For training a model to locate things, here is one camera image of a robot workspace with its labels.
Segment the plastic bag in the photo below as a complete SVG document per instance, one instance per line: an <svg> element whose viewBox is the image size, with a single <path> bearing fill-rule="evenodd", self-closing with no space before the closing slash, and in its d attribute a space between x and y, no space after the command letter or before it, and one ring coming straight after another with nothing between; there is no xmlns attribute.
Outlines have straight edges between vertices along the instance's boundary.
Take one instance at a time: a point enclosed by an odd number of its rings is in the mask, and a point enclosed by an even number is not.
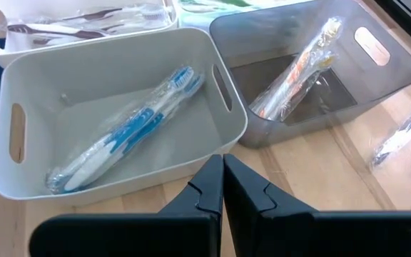
<svg viewBox="0 0 411 257"><path fill-rule="evenodd" d="M105 36L134 33L172 24L170 10L159 4L93 7L77 16L54 19L27 16L0 22L0 31L27 35L35 47L53 46Z"/></svg>
<svg viewBox="0 0 411 257"><path fill-rule="evenodd" d="M330 49L339 38L342 27L340 17L330 18L288 69L254 100L251 110L261 118L284 121L315 84L321 72L334 62L336 56Z"/></svg>
<svg viewBox="0 0 411 257"><path fill-rule="evenodd" d="M389 137L382 145L380 145L375 155L371 160L371 167L377 168L381 165L388 156L398 152L402 147L411 141L411 116Z"/></svg>
<svg viewBox="0 0 411 257"><path fill-rule="evenodd" d="M216 18L241 12L255 11L276 6L298 4L312 0L180 0L181 26L204 31Z"/></svg>
<svg viewBox="0 0 411 257"><path fill-rule="evenodd" d="M143 103L107 119L107 122L114 124L110 124L111 129L99 140L79 155L68 158L66 164L49 172L46 175L47 188L52 193L70 193L94 182L169 121L203 82L204 75L189 66L175 71Z"/></svg>

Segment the table surface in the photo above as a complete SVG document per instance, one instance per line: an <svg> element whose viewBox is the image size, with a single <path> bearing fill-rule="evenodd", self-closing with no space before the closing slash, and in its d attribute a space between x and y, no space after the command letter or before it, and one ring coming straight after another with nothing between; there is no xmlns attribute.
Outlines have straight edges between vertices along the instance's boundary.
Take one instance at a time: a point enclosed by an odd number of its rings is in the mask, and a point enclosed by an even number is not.
<svg viewBox="0 0 411 257"><path fill-rule="evenodd" d="M363 6L410 53L411 38L372 0ZM411 143L379 170L367 165L372 152L411 114L411 86L354 121L252 150L231 153L275 185L320 210L411 210ZM61 213L151 213L186 185L183 178L90 206L52 206L0 197L0 256L27 256L33 229ZM234 256L226 215L222 256Z"/></svg>

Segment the plastic wrapped toothbrush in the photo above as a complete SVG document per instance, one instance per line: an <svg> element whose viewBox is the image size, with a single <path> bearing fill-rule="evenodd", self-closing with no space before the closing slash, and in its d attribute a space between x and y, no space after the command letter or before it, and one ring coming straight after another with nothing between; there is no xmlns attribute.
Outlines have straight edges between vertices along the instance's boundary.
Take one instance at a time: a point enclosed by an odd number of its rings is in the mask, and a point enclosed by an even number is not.
<svg viewBox="0 0 411 257"><path fill-rule="evenodd" d="M371 166L377 168L382 164L388 156L399 151L402 147L411 141L411 117L407 119L396 132L389 137L380 147L375 151L372 158Z"/></svg>
<svg viewBox="0 0 411 257"><path fill-rule="evenodd" d="M159 29L172 24L164 5L140 3L122 7L93 7L77 16L9 18L0 31L26 34L34 45L53 46L104 36Z"/></svg>
<svg viewBox="0 0 411 257"><path fill-rule="evenodd" d="M194 95L204 75L183 67L155 88L148 100L130 112L96 143L66 165L46 176L47 188L55 194L82 190L109 170L142 140L169 121L182 103Z"/></svg>
<svg viewBox="0 0 411 257"><path fill-rule="evenodd" d="M254 100L250 105L251 110L261 118L284 121L302 101L320 73L330 68L334 62L336 56L331 48L339 38L342 27L341 18L328 19L320 33L288 69Z"/></svg>

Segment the toothbrush bristles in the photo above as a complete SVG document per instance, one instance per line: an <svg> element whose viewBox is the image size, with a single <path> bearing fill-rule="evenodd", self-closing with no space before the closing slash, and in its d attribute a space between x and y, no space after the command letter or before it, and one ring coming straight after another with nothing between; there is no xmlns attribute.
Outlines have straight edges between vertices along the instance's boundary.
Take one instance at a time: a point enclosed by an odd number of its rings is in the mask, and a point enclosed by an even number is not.
<svg viewBox="0 0 411 257"><path fill-rule="evenodd" d="M187 66L176 72L171 80L177 89L182 89L190 83L194 77L193 68Z"/></svg>
<svg viewBox="0 0 411 257"><path fill-rule="evenodd" d="M204 75L195 76L194 79L185 87L184 91L188 96L195 94L204 83Z"/></svg>

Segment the green object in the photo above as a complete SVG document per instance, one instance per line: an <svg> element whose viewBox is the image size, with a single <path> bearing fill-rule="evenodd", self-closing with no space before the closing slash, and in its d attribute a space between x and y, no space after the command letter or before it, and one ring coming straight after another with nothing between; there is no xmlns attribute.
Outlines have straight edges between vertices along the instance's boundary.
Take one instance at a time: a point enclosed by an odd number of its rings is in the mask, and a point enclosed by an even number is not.
<svg viewBox="0 0 411 257"><path fill-rule="evenodd" d="M214 0L214 1L217 1L218 3L222 3L222 4L232 4L238 7L250 6L250 4L248 4L244 0ZM196 0L181 0L181 3L182 4L201 4L201 3L198 3Z"/></svg>

